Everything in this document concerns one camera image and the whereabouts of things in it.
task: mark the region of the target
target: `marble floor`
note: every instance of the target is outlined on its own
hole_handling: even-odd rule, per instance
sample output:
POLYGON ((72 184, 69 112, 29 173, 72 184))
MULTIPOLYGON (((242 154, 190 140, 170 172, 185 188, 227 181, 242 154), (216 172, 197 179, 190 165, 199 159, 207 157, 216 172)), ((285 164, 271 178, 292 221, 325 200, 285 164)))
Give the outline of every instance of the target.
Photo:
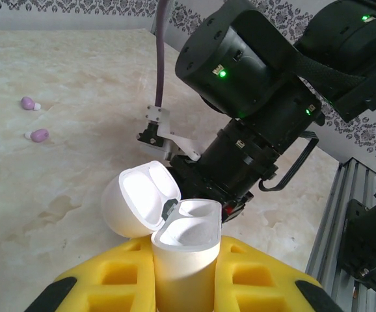
MULTIPOLYGON (((178 53, 165 51, 172 130, 207 144, 228 118, 176 78, 178 53)), ((103 221, 100 196, 122 170, 152 160, 135 137, 154 94, 148 31, 0 31, 0 312, 23 311, 60 273, 125 241, 103 221), (42 109, 22 110, 23 96, 42 109), (24 139, 40 128, 48 140, 24 139)), ((279 177, 305 144, 279 159, 279 177)), ((304 270, 337 166, 316 149, 282 192, 254 187, 223 233, 304 270)))

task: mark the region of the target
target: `white bracket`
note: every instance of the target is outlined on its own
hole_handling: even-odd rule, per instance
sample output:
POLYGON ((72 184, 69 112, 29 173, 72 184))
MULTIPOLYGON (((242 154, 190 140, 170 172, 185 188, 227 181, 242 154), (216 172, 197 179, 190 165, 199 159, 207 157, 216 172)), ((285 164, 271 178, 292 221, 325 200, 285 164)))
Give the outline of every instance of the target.
POLYGON ((146 119, 157 122, 159 126, 157 135, 174 142, 193 161, 199 160, 201 154, 205 152, 205 148, 199 141, 180 137, 170 131, 169 110, 150 105, 146 111, 146 119))

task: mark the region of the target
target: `black cable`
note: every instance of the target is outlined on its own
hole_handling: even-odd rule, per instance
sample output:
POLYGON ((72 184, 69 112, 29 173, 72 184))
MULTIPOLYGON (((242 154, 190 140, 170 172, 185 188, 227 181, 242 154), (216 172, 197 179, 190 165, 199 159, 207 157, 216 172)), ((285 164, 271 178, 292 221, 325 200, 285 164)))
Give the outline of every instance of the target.
POLYGON ((162 106, 165 82, 165 25, 169 0, 159 0, 156 13, 156 98, 155 106, 162 106))
POLYGON ((310 138, 311 141, 308 143, 308 145, 305 147, 304 151, 299 155, 297 161, 292 165, 292 167, 288 170, 286 175, 280 180, 277 186, 272 188, 266 188, 263 185, 263 180, 259 181, 259 189, 262 192, 276 192, 278 190, 283 190, 286 185, 291 181, 293 176, 297 173, 299 168, 305 163, 308 156, 311 154, 312 150, 317 146, 319 139, 317 135, 312 131, 304 131, 300 135, 301 138, 310 138))

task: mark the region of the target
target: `purple cable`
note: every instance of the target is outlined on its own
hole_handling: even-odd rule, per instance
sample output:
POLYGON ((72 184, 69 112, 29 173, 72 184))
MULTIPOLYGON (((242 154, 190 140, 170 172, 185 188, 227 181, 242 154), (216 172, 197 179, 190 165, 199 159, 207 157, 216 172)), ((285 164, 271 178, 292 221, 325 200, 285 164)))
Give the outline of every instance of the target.
POLYGON ((169 0, 159 0, 156 14, 156 98, 155 106, 162 106, 163 85, 165 82, 165 23, 169 0))

